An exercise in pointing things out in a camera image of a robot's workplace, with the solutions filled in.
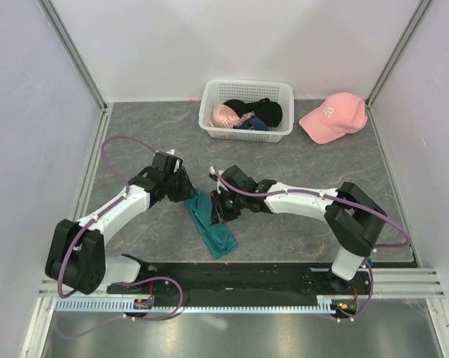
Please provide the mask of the teal satin napkin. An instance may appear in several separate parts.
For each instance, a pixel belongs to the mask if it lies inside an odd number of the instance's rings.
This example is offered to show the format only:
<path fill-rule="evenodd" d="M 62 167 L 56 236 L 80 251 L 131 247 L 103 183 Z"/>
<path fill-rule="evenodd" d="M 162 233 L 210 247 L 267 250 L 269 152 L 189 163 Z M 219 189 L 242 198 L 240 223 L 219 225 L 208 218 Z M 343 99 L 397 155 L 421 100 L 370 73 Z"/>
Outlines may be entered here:
<path fill-rule="evenodd" d="M 238 242 L 226 224 L 211 224 L 212 203 L 207 194 L 198 194 L 184 202 L 198 233 L 213 258 L 219 259 L 238 248 Z"/>

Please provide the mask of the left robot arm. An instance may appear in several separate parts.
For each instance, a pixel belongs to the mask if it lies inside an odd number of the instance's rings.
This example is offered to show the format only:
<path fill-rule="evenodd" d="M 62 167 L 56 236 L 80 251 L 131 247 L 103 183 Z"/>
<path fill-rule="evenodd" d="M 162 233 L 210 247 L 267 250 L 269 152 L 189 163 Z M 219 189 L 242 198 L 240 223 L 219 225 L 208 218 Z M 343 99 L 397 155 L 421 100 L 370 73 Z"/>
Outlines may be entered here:
<path fill-rule="evenodd" d="M 149 275 L 135 259 L 121 257 L 108 264 L 105 246 L 129 221 L 164 198 L 182 202 L 197 191 L 183 165 L 173 154 L 157 151 L 150 166 L 130 180 L 106 204 L 77 221 L 64 219 L 55 229 L 45 264 L 45 275 L 57 282 L 60 298 L 76 292 L 93 293 L 111 271 L 133 293 L 144 292 Z"/>

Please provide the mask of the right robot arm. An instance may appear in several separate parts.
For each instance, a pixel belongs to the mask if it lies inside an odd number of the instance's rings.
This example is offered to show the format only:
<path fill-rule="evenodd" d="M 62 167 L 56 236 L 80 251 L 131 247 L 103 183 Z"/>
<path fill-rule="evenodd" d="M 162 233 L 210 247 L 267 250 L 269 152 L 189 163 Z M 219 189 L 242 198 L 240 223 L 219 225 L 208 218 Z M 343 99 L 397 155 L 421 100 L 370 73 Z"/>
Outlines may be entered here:
<path fill-rule="evenodd" d="M 374 250 L 385 224 L 386 213 L 354 183 L 308 189 L 268 179 L 256 182 L 238 166 L 224 171 L 212 167 L 210 178 L 216 182 L 210 193 L 211 225 L 233 221 L 243 210 L 327 223 L 339 243 L 327 275 L 327 284 L 335 293 L 345 293 L 354 285 L 358 268 Z"/>

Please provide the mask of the peach satin garment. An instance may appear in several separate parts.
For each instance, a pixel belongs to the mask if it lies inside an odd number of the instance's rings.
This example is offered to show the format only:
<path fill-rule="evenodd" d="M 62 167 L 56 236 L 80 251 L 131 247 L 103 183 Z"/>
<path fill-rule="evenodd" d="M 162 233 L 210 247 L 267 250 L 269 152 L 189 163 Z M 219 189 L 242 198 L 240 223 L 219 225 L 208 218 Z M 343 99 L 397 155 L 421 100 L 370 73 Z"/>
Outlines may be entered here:
<path fill-rule="evenodd" d="M 210 126 L 213 128 L 233 129 L 243 123 L 242 118 L 225 104 L 218 104 L 213 108 Z"/>

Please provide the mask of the navy blue garment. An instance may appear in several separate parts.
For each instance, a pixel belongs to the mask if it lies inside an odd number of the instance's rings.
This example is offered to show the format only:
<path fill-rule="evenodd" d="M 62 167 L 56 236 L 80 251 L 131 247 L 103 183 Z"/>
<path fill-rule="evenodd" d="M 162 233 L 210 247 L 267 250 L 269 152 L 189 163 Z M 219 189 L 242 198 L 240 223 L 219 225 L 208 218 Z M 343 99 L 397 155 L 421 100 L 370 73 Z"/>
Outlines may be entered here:
<path fill-rule="evenodd" d="M 252 116 L 250 119 L 247 119 L 242 124 L 235 126 L 235 129 L 239 130 L 253 130 L 253 131 L 268 131 L 268 125 L 259 119 L 257 116 Z"/>

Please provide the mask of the white plastic basket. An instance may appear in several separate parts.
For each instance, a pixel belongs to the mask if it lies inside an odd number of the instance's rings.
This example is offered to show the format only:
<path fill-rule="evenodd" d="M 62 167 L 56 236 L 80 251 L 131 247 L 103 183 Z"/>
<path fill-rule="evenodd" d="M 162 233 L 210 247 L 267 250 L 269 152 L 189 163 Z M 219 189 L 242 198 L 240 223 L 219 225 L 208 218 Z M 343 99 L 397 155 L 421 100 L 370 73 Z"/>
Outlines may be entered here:
<path fill-rule="evenodd" d="M 294 124 L 292 88 L 280 82 L 211 80 L 198 124 L 215 139 L 279 142 Z"/>

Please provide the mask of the black garment in basket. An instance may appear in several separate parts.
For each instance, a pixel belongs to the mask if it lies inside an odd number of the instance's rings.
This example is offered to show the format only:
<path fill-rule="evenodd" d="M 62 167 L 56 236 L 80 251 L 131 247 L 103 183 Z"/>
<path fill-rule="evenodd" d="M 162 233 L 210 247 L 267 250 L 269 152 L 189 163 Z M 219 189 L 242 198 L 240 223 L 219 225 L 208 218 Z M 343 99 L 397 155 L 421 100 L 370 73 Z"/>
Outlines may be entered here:
<path fill-rule="evenodd" d="M 243 121 L 250 119 L 252 116 L 257 116 L 269 128 L 278 127 L 283 120 L 282 107 L 276 101 L 271 101 L 269 98 L 263 98 L 250 103 L 239 99 L 231 99 L 225 101 L 223 104 L 231 107 Z"/>

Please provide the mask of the pink baseball cap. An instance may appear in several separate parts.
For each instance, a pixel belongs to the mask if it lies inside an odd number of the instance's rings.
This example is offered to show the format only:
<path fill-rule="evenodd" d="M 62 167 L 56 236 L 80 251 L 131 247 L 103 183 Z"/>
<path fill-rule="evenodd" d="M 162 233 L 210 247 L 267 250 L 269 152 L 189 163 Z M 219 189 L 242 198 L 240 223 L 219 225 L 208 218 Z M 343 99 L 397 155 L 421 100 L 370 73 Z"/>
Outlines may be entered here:
<path fill-rule="evenodd" d="M 360 132 L 367 121 L 365 101 L 349 92 L 339 92 L 327 97 L 298 124 L 313 142 L 323 145 Z"/>

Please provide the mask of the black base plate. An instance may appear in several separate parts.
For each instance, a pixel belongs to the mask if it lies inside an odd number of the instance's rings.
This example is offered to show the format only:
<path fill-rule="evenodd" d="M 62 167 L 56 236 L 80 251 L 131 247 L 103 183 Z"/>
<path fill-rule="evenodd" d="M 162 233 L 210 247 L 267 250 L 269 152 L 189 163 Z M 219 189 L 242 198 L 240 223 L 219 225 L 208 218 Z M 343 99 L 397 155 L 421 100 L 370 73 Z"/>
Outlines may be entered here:
<path fill-rule="evenodd" d="M 265 289 L 315 297 L 366 295 L 371 291 L 366 271 L 345 281 L 332 274 L 328 263 L 151 263 L 140 269 L 136 282 L 159 276 L 176 280 L 185 293 Z"/>

